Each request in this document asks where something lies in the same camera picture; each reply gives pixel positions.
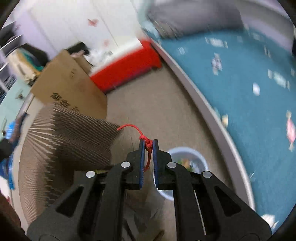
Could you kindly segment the blue bag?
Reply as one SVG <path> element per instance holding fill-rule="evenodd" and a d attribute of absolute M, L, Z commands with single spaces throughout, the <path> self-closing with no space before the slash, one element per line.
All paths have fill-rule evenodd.
<path fill-rule="evenodd" d="M 13 153 L 19 144 L 22 125 L 27 115 L 27 113 L 24 113 L 12 121 L 5 130 L 5 136 L 1 139 L 1 177 L 8 181 L 10 190 L 15 190 Z"/>

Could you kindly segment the teal quilted bed cover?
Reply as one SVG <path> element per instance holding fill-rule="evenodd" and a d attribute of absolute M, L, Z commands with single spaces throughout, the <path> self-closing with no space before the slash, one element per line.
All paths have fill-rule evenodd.
<path fill-rule="evenodd" d="M 273 232 L 295 205 L 295 60 L 252 29 L 162 38 L 147 35 L 177 62 L 226 128 L 242 158 L 257 213 Z"/>

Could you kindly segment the red covered bench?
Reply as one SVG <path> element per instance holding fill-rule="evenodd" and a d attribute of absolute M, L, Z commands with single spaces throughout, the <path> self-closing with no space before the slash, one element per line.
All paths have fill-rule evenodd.
<path fill-rule="evenodd" d="M 161 59 L 151 42 L 140 40 L 139 43 L 138 48 L 112 60 L 90 76 L 103 93 L 108 93 L 152 69 L 162 67 Z"/>

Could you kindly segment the brown polka dot tablecloth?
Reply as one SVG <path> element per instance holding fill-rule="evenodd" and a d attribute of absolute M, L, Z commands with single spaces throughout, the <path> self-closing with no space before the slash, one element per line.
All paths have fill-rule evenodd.
<path fill-rule="evenodd" d="M 38 112 L 23 142 L 18 175 L 28 224 L 73 185 L 75 171 L 111 168 L 118 128 L 56 103 Z"/>

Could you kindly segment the large cardboard box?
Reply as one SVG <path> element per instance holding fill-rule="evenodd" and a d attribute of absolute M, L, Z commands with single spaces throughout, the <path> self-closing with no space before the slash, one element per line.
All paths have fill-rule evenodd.
<path fill-rule="evenodd" d="M 55 102 L 94 118 L 107 116 L 107 97 L 66 50 L 43 69 L 31 88 L 43 104 Z"/>

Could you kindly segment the white trash bin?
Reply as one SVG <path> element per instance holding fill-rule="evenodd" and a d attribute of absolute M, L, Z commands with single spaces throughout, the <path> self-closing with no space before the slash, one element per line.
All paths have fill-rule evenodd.
<path fill-rule="evenodd" d="M 184 166 L 188 171 L 202 173 L 209 171 L 206 159 L 200 152 L 189 147 L 175 147 L 166 151 L 173 162 Z"/>

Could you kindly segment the white plastic bag on bench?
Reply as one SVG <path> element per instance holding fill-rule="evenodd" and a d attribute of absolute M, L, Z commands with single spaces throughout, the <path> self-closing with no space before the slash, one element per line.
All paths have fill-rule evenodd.
<path fill-rule="evenodd" d="M 112 55 L 113 52 L 110 50 L 91 49 L 89 51 L 87 61 L 93 66 L 98 66 L 101 65 L 108 57 Z"/>

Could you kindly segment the hanging folded clothes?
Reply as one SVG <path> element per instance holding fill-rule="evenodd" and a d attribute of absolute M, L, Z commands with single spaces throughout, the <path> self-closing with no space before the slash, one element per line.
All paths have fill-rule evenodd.
<path fill-rule="evenodd" d="M 6 57 L 17 77 L 32 86 L 49 63 L 48 54 L 28 43 L 13 50 Z"/>

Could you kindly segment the grey folded duvet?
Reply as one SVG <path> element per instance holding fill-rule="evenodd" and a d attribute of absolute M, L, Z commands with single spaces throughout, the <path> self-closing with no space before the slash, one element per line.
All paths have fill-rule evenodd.
<path fill-rule="evenodd" d="M 161 38 L 244 27 L 239 10 L 231 1 L 168 1 L 153 4 L 147 11 L 147 18 Z"/>

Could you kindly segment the white bed frame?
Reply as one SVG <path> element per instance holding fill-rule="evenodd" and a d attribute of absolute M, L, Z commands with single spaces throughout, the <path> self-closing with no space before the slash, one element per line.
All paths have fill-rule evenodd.
<path fill-rule="evenodd" d="M 206 97 L 204 97 L 203 93 L 173 59 L 173 57 L 171 57 L 170 54 L 168 54 L 155 40 L 151 40 L 151 44 L 177 76 L 178 80 L 181 82 L 201 113 L 224 159 L 236 194 L 253 210 L 255 210 L 255 200 L 252 186 L 243 164 L 243 160 L 241 159 L 233 139 L 222 124 L 222 121 L 217 116 Z"/>

